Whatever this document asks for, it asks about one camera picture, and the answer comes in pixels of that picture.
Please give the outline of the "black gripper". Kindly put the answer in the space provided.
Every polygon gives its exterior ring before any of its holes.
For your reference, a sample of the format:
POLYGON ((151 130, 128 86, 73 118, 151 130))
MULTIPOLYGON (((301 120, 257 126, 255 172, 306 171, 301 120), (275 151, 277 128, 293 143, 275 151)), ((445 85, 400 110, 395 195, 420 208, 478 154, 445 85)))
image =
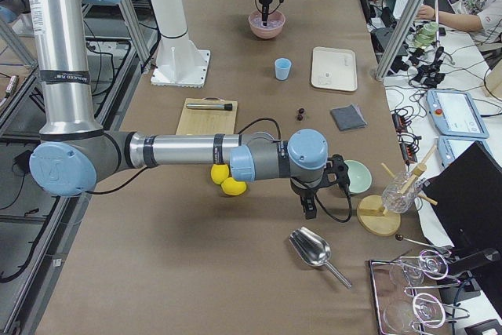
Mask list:
POLYGON ((261 23, 264 27, 266 27, 268 20, 269 6, 272 3, 272 0, 258 0, 258 2, 261 4, 261 23))
POLYGON ((294 193, 300 196, 300 203, 303 207, 304 218, 306 220, 312 220, 317 217, 315 194, 321 181, 321 178, 309 182, 303 182, 298 177, 290 178, 290 187, 294 193))

